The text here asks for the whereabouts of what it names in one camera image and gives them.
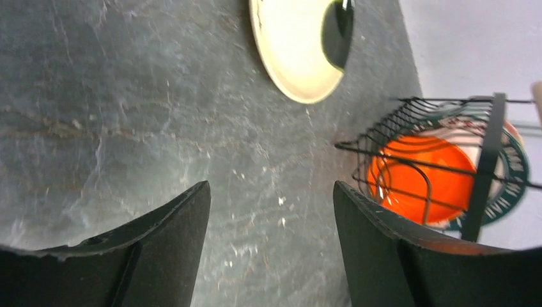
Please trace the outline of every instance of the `gray stone surface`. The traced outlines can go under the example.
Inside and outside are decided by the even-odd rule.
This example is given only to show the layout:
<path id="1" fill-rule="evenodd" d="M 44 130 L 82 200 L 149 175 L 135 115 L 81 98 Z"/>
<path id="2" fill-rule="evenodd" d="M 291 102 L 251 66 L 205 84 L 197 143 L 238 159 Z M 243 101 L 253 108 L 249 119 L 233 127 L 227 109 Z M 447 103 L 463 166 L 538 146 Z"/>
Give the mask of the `gray stone surface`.
<path id="1" fill-rule="evenodd" d="M 0 244 L 76 244 L 209 180 L 193 306 L 348 305 L 332 142 L 419 94 L 398 2 L 356 4 L 346 77 L 305 106 L 246 0 L 1 1 Z"/>

